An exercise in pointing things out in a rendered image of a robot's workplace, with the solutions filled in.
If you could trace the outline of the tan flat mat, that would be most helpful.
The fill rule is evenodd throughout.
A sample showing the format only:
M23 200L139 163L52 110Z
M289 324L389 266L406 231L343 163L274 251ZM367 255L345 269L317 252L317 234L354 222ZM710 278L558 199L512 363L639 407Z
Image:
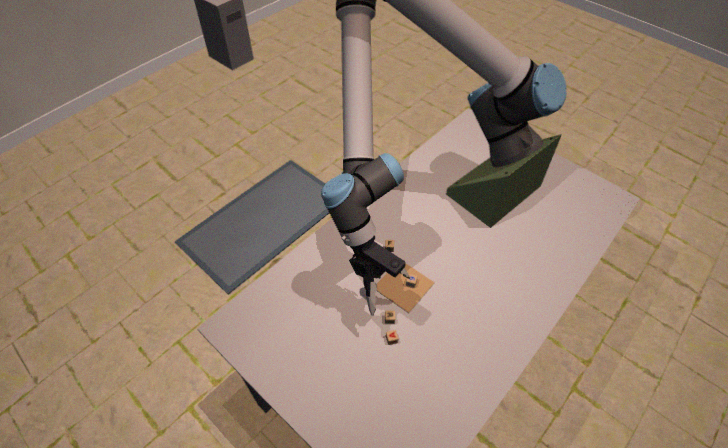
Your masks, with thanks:
M402 274L393 277L386 273L377 283L376 291L409 313L435 282L407 264L405 269L408 274L418 276L415 288L406 286L407 278Z

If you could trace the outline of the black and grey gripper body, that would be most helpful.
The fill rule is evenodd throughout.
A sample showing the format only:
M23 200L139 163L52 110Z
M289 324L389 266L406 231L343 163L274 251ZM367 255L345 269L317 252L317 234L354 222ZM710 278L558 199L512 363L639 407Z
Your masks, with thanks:
M373 278L381 278L381 275L385 272L363 256L361 256L361 250L371 245L375 240L375 235L368 242L359 246L350 246L354 251L353 257L349 260L356 275L364 277L366 270L371 272Z

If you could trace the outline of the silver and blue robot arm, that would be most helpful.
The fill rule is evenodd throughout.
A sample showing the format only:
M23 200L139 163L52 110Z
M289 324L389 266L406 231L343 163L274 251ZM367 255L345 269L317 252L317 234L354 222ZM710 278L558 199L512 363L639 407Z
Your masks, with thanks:
M383 1L488 82L467 99L489 144L493 167L521 160L544 144L527 121L563 106L567 87L557 66L517 57L451 0ZM367 207L404 180L392 155L373 156L370 21L375 5L376 0L336 0L342 39L343 172L324 185L321 196L347 246L373 238L376 228ZM406 264L376 242L362 249L361 256L393 277Z

